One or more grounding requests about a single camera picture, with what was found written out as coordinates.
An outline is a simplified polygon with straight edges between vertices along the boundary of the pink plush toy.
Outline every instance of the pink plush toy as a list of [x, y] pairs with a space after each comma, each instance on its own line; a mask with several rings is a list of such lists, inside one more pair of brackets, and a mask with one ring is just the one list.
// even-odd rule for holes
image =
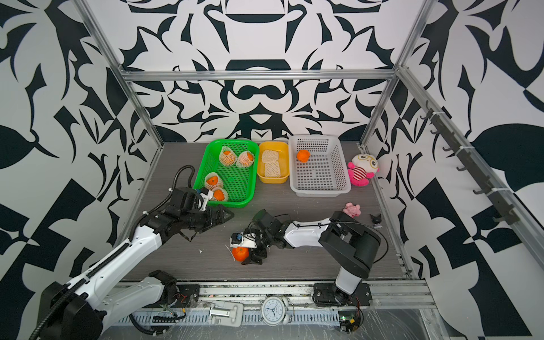
[[354, 206], [353, 203], [349, 202], [345, 204], [344, 210], [342, 210], [344, 213], [349, 215], [351, 218], [357, 217], [361, 215], [361, 206], [356, 205]]
[[348, 163], [349, 181], [354, 186], [367, 186], [368, 179], [374, 177], [374, 174], [378, 171], [380, 171], [378, 161], [374, 156], [366, 153], [358, 154]]

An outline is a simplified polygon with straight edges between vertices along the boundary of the aluminum rail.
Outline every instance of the aluminum rail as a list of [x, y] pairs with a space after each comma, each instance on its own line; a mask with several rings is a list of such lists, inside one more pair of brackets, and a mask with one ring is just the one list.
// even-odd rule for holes
[[121, 89], [123, 89], [123, 92], [127, 96], [128, 100], [132, 102], [132, 105], [134, 105], [134, 109], [136, 111], [136, 114], [138, 117], [140, 117], [141, 121], [143, 122], [145, 129], [149, 133], [149, 136], [153, 139], [153, 141], [157, 144], [158, 147], [162, 147], [164, 145], [163, 139], [160, 137], [159, 133], [157, 132], [157, 129], [155, 128], [155, 125], [151, 121], [151, 118], [149, 117], [149, 114], [147, 113], [145, 107], [140, 102], [139, 96], [136, 94], [132, 86], [128, 84], [121, 75], [121, 69], [120, 64], [117, 62], [117, 59], [115, 58], [115, 53], [113, 52], [111, 45], [108, 43], [108, 40], [100, 28], [100, 25], [98, 24], [98, 20], [92, 13], [92, 10], [90, 9], [88, 3], [86, 0], [73, 0], [73, 4], [79, 13], [80, 17], [83, 20], [83, 24], [87, 28], [87, 31], [89, 31], [89, 34], [93, 37], [93, 39], [96, 42], [96, 45], [104, 58], [106, 59], [106, 62], [109, 65], [110, 70], [112, 71], [113, 75], [115, 76], [115, 79], [121, 86]]
[[247, 70], [247, 71], [122, 71], [127, 82], [237, 81], [302, 79], [391, 79], [391, 69], [369, 70]]

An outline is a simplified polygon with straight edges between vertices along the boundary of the gray table surface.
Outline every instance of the gray table surface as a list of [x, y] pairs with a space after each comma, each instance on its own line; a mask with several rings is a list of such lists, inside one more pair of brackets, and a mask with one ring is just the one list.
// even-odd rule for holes
[[[177, 169], [186, 164], [197, 171], [207, 144], [167, 143], [147, 187], [140, 211], [152, 208], [168, 194]], [[355, 142], [342, 142], [346, 160], [359, 153]], [[189, 171], [185, 170], [178, 186], [187, 183]], [[361, 216], [356, 218], [372, 224], [369, 214], [377, 215], [380, 207], [371, 185], [352, 186], [351, 191], [337, 197], [298, 197], [291, 190], [289, 180], [283, 184], [264, 184], [257, 179], [253, 200], [241, 209], [233, 208], [235, 217], [227, 223], [205, 233], [198, 234], [190, 243], [175, 235], [158, 250], [147, 256], [125, 277], [126, 280], [141, 280], [148, 273], [161, 269], [180, 280], [308, 280], [335, 278], [340, 265], [323, 248], [304, 246], [296, 249], [269, 248], [268, 258], [262, 265], [241, 265], [234, 261], [228, 247], [233, 232], [245, 229], [251, 218], [261, 209], [272, 215], [289, 214], [298, 221], [317, 221], [342, 210], [347, 202], [361, 205]], [[402, 277], [395, 249], [387, 228], [380, 230], [389, 240], [386, 256], [374, 264], [370, 278]], [[193, 233], [187, 230], [186, 235]], [[381, 243], [378, 256], [385, 252]]]

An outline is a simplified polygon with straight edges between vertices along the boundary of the red wire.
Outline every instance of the red wire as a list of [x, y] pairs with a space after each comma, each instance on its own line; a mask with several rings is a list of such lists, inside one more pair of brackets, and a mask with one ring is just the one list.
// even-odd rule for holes
[[361, 308], [361, 302], [359, 301], [359, 298], [357, 298], [357, 316], [359, 315], [360, 308]]
[[182, 303], [185, 301], [185, 299], [187, 298], [187, 296], [185, 296], [185, 295], [183, 295], [183, 294], [180, 294], [180, 293], [177, 293], [177, 294], [174, 295], [174, 298], [176, 298], [176, 299], [177, 299], [178, 297], [182, 297], [182, 296], [183, 296], [183, 300], [181, 300], [180, 304], [182, 304]]

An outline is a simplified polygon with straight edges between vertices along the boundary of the black and white backdrop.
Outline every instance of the black and white backdrop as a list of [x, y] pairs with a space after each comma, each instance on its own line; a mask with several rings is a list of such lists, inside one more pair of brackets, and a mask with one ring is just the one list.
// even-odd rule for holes
[[135, 89], [165, 141], [287, 140], [327, 134], [359, 140], [383, 79], [139, 82]]
[[[390, 69], [422, 0], [95, 0], [125, 70]], [[359, 140], [381, 80], [139, 82], [165, 141]]]
[[[544, 3], [439, 0], [408, 62], [543, 221]], [[395, 227], [452, 335], [544, 338], [544, 272], [399, 84], [369, 149]]]
[[[93, 0], [127, 70], [391, 68], [422, 0]], [[256, 65], [266, 60], [269, 65]]]
[[1, 339], [113, 247], [157, 150], [73, 4], [0, 0]]

